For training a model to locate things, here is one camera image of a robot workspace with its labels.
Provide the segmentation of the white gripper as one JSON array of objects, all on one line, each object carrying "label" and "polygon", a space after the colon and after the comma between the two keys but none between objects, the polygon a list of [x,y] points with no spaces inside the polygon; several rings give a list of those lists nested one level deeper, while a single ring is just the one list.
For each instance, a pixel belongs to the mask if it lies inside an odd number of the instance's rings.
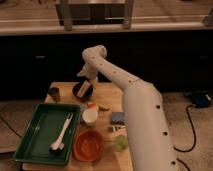
[{"label": "white gripper", "polygon": [[[89,79],[90,81],[94,81],[97,76],[98,76],[98,71],[92,67],[89,64],[85,64],[82,68],[82,70],[77,74],[78,77],[86,77],[87,79]],[[77,96],[79,98],[86,98],[89,97],[92,94],[92,83],[85,80],[82,85],[80,86],[78,92],[77,92]]]}]

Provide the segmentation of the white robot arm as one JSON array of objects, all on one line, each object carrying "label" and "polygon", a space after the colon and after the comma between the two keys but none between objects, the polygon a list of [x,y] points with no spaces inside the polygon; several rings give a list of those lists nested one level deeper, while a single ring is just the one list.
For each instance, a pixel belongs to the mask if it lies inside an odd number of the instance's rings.
[{"label": "white robot arm", "polygon": [[85,65],[78,76],[93,81],[101,73],[123,91],[133,171],[179,171],[160,92],[152,83],[108,62],[106,57],[103,45],[86,48],[82,52]]}]

